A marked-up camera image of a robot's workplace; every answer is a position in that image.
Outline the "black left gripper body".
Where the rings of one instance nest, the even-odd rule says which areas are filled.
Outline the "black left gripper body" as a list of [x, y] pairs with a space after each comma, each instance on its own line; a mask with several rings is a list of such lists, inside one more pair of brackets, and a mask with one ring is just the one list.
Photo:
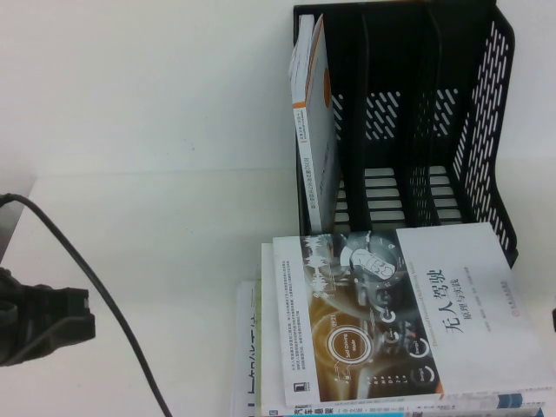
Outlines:
[[1, 269], [1, 365], [11, 367], [96, 337], [89, 291], [20, 283]]

